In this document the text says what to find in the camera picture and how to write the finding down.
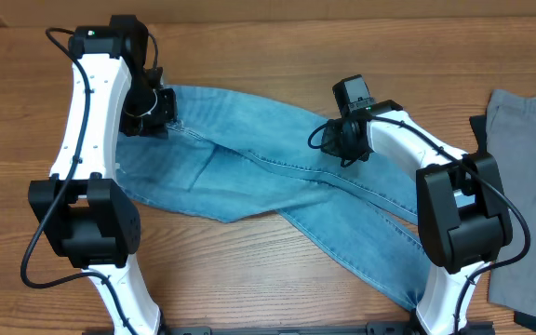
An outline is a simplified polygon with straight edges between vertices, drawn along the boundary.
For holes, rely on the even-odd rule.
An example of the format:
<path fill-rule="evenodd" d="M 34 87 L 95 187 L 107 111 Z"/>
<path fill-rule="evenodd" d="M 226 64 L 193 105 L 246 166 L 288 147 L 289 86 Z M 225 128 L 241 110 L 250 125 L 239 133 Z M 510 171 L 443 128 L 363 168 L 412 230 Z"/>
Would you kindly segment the light blue denim jeans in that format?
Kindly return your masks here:
<path fill-rule="evenodd" d="M 342 167 L 308 146 L 324 118 L 214 87 L 177 86 L 165 138 L 120 136 L 116 178 L 145 205 L 225 223 L 274 211 L 334 261 L 413 309 L 430 262 L 409 230 L 413 180 L 387 158 Z"/>

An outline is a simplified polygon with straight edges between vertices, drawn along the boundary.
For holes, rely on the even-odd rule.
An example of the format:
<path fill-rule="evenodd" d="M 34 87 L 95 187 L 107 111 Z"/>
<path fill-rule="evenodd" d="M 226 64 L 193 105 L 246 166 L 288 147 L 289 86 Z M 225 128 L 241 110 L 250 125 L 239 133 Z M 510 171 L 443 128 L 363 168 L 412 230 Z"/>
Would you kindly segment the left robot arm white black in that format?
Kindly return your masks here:
<path fill-rule="evenodd" d="M 134 15 L 103 26 L 79 26 L 60 50 L 72 61 L 73 95 L 59 153 L 49 175 L 32 181 L 28 200 L 39 225 L 20 264 L 29 288 L 88 278 L 113 321 L 113 334 L 166 334 L 161 308 L 148 292 L 137 260 L 140 214 L 116 181 L 118 136 L 167 135 L 178 114 L 163 69 L 146 64 L 155 42 Z M 76 274 L 46 283 L 28 277 L 41 236 Z"/>

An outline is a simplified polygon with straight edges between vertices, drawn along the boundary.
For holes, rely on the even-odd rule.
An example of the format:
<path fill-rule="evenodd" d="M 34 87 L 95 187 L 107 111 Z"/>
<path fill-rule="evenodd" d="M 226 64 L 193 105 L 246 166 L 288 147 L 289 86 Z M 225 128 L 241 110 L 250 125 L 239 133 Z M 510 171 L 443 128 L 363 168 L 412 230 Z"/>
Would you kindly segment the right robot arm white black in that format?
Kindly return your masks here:
<path fill-rule="evenodd" d="M 379 154 L 416 183 L 418 232 L 432 265 L 407 322 L 371 322 L 368 334 L 492 334 L 492 322 L 467 320 L 479 279 L 512 240 L 495 159 L 448 146 L 393 100 L 375 101 L 361 75 L 332 88 L 340 118 L 319 127 L 324 153 L 343 167 Z"/>

